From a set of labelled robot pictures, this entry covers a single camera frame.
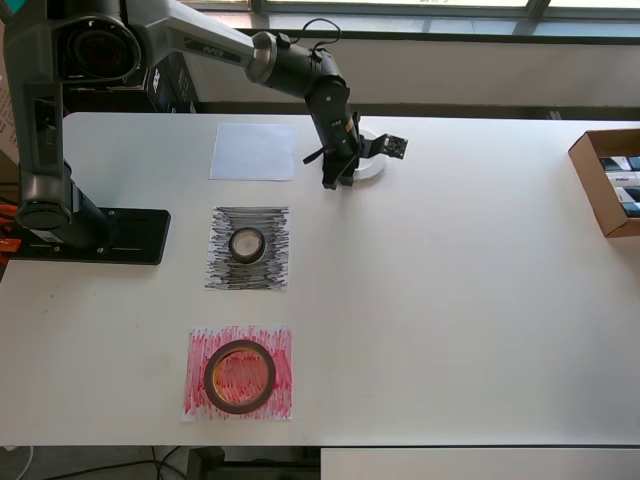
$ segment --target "wall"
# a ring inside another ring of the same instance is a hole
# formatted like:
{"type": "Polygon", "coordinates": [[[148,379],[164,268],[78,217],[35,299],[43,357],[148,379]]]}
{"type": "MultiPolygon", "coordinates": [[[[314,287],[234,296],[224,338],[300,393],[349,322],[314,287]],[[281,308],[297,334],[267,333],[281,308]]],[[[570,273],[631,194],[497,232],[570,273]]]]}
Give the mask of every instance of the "wall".
{"type": "MultiPolygon", "coordinates": [[[[640,106],[640,46],[342,40],[356,104],[640,106]]],[[[292,102],[241,69],[188,58],[204,102],[292,102]]]]}

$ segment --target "white paper sheet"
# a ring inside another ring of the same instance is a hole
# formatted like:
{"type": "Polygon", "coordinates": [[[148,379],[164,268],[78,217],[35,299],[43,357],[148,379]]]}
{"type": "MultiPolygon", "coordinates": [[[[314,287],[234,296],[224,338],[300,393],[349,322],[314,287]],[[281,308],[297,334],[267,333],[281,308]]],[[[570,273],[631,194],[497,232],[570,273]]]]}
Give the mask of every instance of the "white paper sheet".
{"type": "Polygon", "coordinates": [[[293,179],[297,127],[293,125],[218,126],[210,180],[293,179]]]}

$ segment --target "tape roll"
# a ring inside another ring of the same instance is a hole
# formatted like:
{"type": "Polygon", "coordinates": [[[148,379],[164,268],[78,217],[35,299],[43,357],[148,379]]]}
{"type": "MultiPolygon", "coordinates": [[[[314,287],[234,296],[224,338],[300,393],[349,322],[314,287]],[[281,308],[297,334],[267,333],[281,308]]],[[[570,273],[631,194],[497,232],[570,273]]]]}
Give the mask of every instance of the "tape roll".
{"type": "Polygon", "coordinates": [[[257,228],[245,227],[236,230],[229,239],[231,256],[245,265],[262,258],[267,247],[264,235],[257,228]]]}
{"type": "Polygon", "coordinates": [[[276,383],[276,366],[266,348],[251,340],[235,340],[220,347],[209,359],[204,370],[204,390],[211,403],[231,415],[243,415],[257,410],[267,403],[276,383]],[[267,367],[267,381],[260,394],[246,403],[231,403],[223,398],[216,387],[216,371],[223,360],[238,352],[250,352],[258,355],[267,367]]]}

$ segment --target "red scribbled paper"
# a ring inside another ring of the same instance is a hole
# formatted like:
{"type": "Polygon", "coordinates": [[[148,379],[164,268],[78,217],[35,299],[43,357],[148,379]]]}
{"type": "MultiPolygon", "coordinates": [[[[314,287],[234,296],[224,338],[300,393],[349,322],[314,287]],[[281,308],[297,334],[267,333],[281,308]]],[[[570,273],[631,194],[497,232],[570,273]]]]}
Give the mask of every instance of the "red scribbled paper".
{"type": "Polygon", "coordinates": [[[230,417],[290,419],[293,406],[292,391],[291,327],[248,325],[197,328],[191,331],[182,408],[184,421],[230,417]],[[204,390],[204,370],[207,362],[216,350],[234,340],[252,340],[259,343],[271,354],[276,366],[276,383],[267,403],[254,412],[238,416],[229,415],[214,407],[204,390]]]}

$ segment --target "cable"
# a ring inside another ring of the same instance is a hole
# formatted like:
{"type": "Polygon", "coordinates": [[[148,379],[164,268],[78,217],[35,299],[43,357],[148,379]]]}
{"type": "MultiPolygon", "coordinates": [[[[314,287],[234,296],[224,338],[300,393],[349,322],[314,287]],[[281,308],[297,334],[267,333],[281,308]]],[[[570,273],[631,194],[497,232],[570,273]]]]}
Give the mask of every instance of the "cable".
{"type": "MultiPolygon", "coordinates": [[[[47,477],[43,480],[62,480],[64,478],[79,477],[80,475],[86,475],[87,473],[101,472],[103,470],[113,470],[116,468],[134,467],[136,465],[158,466],[158,465],[163,465],[163,462],[159,462],[157,460],[140,460],[138,462],[120,463],[117,465],[107,465],[106,467],[90,468],[88,470],[81,470],[79,472],[66,473],[64,475],[58,475],[56,477],[47,477]]],[[[183,478],[184,480],[187,479],[187,476],[184,473],[182,473],[180,470],[178,470],[176,467],[174,467],[173,465],[164,464],[163,466],[167,467],[169,470],[173,470],[174,472],[176,472],[180,476],[180,478],[183,478]]]]}
{"type": "Polygon", "coordinates": [[[302,34],[307,30],[307,28],[309,27],[309,25],[315,23],[315,22],[326,22],[330,25],[333,25],[334,27],[336,27],[336,30],[338,30],[338,36],[336,38],[334,38],[333,40],[331,40],[330,42],[326,42],[324,40],[320,40],[318,43],[316,43],[313,48],[311,49],[312,52],[315,52],[316,49],[318,47],[320,47],[321,45],[331,45],[332,43],[337,43],[340,41],[340,39],[342,38],[342,29],[338,26],[337,23],[332,22],[331,20],[327,20],[326,18],[314,18],[313,20],[309,20],[307,23],[304,24],[304,26],[302,27],[302,30],[300,30],[300,36],[296,39],[293,40],[291,43],[295,44],[298,43],[300,40],[302,40],[302,34]]]}
{"type": "Polygon", "coordinates": [[[6,203],[7,205],[12,205],[14,207],[18,206],[18,202],[14,202],[13,200],[9,200],[7,197],[3,197],[0,195],[0,202],[6,203]]]}
{"type": "MultiPolygon", "coordinates": [[[[151,455],[153,455],[153,461],[157,461],[158,459],[156,458],[156,449],[153,445],[151,445],[151,455]]],[[[162,473],[160,473],[160,469],[162,467],[160,465],[156,465],[156,480],[164,480],[164,477],[162,476],[162,473]]]]}
{"type": "Polygon", "coordinates": [[[29,460],[27,460],[27,464],[24,466],[24,469],[22,470],[20,475],[18,475],[18,478],[16,478],[16,480],[20,480],[22,477],[24,477],[24,474],[27,473],[27,470],[29,470],[29,467],[31,466],[31,462],[33,462],[33,452],[35,448],[34,447],[29,447],[29,448],[31,448],[31,451],[29,452],[29,460]]]}
{"type": "Polygon", "coordinates": [[[173,448],[169,453],[167,453],[164,457],[162,457],[162,461],[160,462],[160,467],[158,467],[158,471],[162,470],[163,466],[171,467],[171,465],[167,463],[167,460],[169,460],[169,457],[173,455],[175,452],[177,452],[179,448],[180,446],[173,448]]]}

